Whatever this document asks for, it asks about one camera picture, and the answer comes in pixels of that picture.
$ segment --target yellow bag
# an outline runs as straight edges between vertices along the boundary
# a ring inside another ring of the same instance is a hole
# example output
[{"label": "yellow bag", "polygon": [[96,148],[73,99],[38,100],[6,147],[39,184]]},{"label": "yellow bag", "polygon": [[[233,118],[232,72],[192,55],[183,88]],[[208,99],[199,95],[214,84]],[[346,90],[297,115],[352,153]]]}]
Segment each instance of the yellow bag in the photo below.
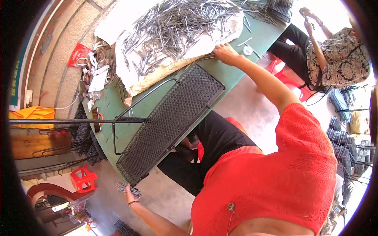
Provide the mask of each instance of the yellow bag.
[{"label": "yellow bag", "polygon": [[[43,106],[32,106],[19,111],[9,111],[9,119],[54,119],[55,109]],[[54,125],[14,125],[20,128],[52,129]]]}]

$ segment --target black pants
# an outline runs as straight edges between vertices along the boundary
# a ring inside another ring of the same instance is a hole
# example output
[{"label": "black pants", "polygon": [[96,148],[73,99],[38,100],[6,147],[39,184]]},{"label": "black pants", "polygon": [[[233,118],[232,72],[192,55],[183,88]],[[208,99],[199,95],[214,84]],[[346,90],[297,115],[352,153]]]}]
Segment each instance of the black pants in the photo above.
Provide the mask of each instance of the black pants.
[{"label": "black pants", "polygon": [[197,196],[203,188],[206,173],[223,154],[256,144],[214,111],[211,111],[194,131],[204,148],[202,161],[190,163],[185,159],[186,153],[170,153],[158,168],[192,195]]},{"label": "black pants", "polygon": [[[299,47],[287,44],[286,38]],[[310,45],[310,38],[295,25],[290,24],[268,49],[268,52],[285,62],[304,82],[312,84],[307,66],[306,48],[308,45]]]}]

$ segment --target green sign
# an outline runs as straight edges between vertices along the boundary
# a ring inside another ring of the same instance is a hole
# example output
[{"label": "green sign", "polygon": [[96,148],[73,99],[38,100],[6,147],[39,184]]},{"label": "green sign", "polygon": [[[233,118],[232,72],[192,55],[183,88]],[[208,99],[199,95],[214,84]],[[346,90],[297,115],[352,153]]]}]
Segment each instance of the green sign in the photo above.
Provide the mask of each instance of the green sign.
[{"label": "green sign", "polygon": [[18,60],[16,64],[16,68],[13,73],[13,80],[12,80],[12,87],[11,87],[10,104],[13,106],[17,106],[18,100],[19,100],[20,70],[21,70],[20,60]]},{"label": "green sign", "polygon": [[17,106],[18,103],[19,103],[19,86],[21,86],[21,84],[20,84],[20,72],[21,72],[21,69],[24,69],[24,68],[21,68],[22,67],[21,65],[22,65],[22,62],[24,60],[26,48],[28,47],[28,43],[30,41],[32,33],[33,32],[30,33],[24,47],[22,48],[20,57],[19,57],[19,59],[16,63],[16,67],[15,67],[14,72],[13,72],[12,87],[11,87],[11,100],[10,100],[10,105],[12,105],[12,106]]}]

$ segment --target green table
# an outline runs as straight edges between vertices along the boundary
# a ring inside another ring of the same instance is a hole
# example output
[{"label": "green table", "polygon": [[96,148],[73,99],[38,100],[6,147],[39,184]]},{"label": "green table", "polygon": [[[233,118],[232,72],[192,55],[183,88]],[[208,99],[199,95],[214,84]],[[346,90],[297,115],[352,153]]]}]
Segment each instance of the green table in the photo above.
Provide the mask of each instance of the green table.
[{"label": "green table", "polygon": [[[254,20],[249,15],[246,15],[250,24],[250,33],[244,26],[241,36],[232,42],[230,45],[239,53],[243,54],[244,45],[236,47],[238,44],[246,41],[248,38],[253,37],[248,41],[248,45],[251,46],[259,55],[264,54],[268,48],[273,44],[273,42],[282,34],[286,29],[286,25],[277,21],[277,26],[272,24],[267,24],[258,20]],[[253,62],[256,62],[259,58],[252,53],[252,55],[247,56]],[[237,82],[245,75],[245,73],[236,67],[228,66],[220,61],[214,59],[208,59],[203,61],[197,61],[197,63],[213,75],[216,79],[226,85],[225,91],[220,95],[220,97],[213,103],[212,108],[236,85]],[[144,100],[142,100],[138,105],[133,108],[134,117],[147,117],[151,111],[156,107],[158,102],[164,97],[168,90],[173,86],[175,82],[168,82],[154,91],[152,94],[148,95]],[[126,106],[121,98],[120,86],[117,85],[118,82],[113,82],[107,88],[104,89],[104,97],[95,102],[95,107],[98,107],[100,113],[102,113],[104,119],[114,119],[116,116],[121,114],[126,110]],[[145,92],[133,97],[133,101],[137,101]],[[83,105],[87,113],[88,119],[92,119],[92,113],[88,112],[87,109],[88,99],[85,98]],[[186,134],[181,137],[180,141],[184,139],[186,135],[210,112],[207,110],[205,114],[195,123],[190,129],[187,130]],[[116,150],[121,153],[125,150],[126,146],[137,132],[141,124],[116,124]],[[96,138],[104,151],[109,162],[116,170],[118,175],[122,177],[120,172],[116,167],[116,162],[119,159],[119,155],[114,154],[113,151],[113,137],[112,137],[112,125],[103,124],[102,131],[95,134]]]}]

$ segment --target white paper sheet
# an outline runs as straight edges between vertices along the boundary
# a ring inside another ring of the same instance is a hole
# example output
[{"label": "white paper sheet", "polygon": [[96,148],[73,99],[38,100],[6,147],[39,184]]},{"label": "white paper sheet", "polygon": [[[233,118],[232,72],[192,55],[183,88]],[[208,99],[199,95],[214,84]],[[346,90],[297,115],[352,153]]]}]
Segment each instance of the white paper sheet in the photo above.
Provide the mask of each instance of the white paper sheet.
[{"label": "white paper sheet", "polygon": [[91,85],[88,92],[101,91],[105,87],[106,77],[108,76],[109,65],[103,66],[93,74]]},{"label": "white paper sheet", "polygon": [[[107,41],[107,43],[112,44],[115,42],[115,56],[117,64],[116,74],[121,78],[122,83],[126,87],[126,90],[128,90],[129,87],[136,85],[144,77],[138,76],[133,66],[133,62],[136,65],[139,65],[141,59],[135,51],[132,51],[127,55],[130,70],[127,68],[122,53],[123,41],[133,31],[135,25],[134,23],[151,7],[155,6],[160,1],[161,0],[146,0],[143,2],[143,4],[136,4],[132,3],[132,1],[120,0],[120,2],[114,7],[107,18],[102,21],[95,30],[95,35]],[[191,49],[186,51],[183,59],[208,54],[213,51],[215,45],[220,43],[228,43],[233,39],[238,38],[243,30],[243,17],[244,14],[241,11],[229,18],[227,27],[232,33],[228,36],[226,36],[227,33],[223,33],[222,41],[221,32],[219,30],[214,30],[211,36],[203,34],[200,37],[200,40]],[[139,48],[136,49],[136,51],[141,51],[141,47],[142,46],[140,45]],[[169,57],[164,59],[161,65],[168,65],[169,63],[173,62],[175,62],[175,60]]]}]

